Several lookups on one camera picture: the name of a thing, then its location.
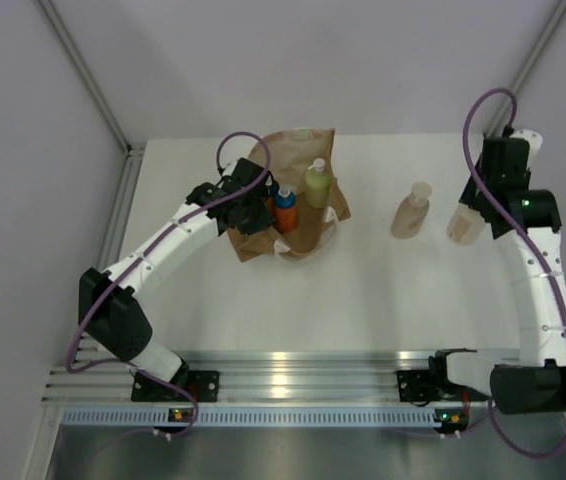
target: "bottle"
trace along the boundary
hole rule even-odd
[[[272,173],[265,180],[265,205],[267,206],[267,211],[274,217],[274,196],[276,192],[279,191],[279,182],[274,180]]]
[[[459,203],[447,226],[447,236],[458,245],[472,245],[484,227],[485,220],[479,212]]]
[[[305,172],[305,199],[312,208],[325,208],[330,199],[332,176],[325,169],[325,160],[317,158]]]
[[[299,224],[296,195],[286,185],[281,185],[274,196],[274,217],[276,218],[276,229],[281,233],[292,231]]]
[[[412,185],[412,192],[399,205],[390,232],[396,238],[411,238],[421,230],[425,216],[430,209],[428,198],[432,187],[425,182]]]

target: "white table surface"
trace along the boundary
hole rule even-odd
[[[122,254],[177,210],[193,187],[217,178],[220,139],[151,140]],[[251,139],[227,145],[245,156]],[[481,137],[472,138],[473,152]],[[459,134],[337,134],[333,165],[352,218],[302,264],[261,256],[241,264],[221,237],[188,259],[147,306],[168,347],[201,351],[394,351],[518,348],[509,283],[489,229],[472,247],[446,237],[468,178]],[[414,181],[434,194],[421,233],[389,227]]]

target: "metal floor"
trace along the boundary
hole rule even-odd
[[[565,431],[560,415],[501,421],[522,446],[538,451],[556,445]],[[47,480],[566,480],[566,454],[528,460],[489,425],[461,440],[379,428],[200,428],[172,443],[141,433],[116,442],[76,473],[64,467],[81,464],[123,431],[64,427]]]

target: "orange bottle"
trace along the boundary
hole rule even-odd
[[[298,226],[299,210],[296,206],[296,195],[290,187],[282,185],[274,196],[274,217],[276,229],[281,233],[287,233]]]
[[[265,199],[265,206],[270,215],[274,216],[274,197],[268,197]]]

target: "translucent plastic bottle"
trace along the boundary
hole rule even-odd
[[[447,236],[457,245],[472,245],[485,228],[485,220],[476,210],[459,203],[447,226]]]
[[[312,208],[325,208],[330,199],[332,176],[325,169],[325,160],[317,158],[305,172],[305,198]]]
[[[427,212],[430,210],[428,198],[432,187],[425,182],[412,185],[412,192],[405,197],[396,210],[390,232],[396,238],[411,238],[421,230]]]

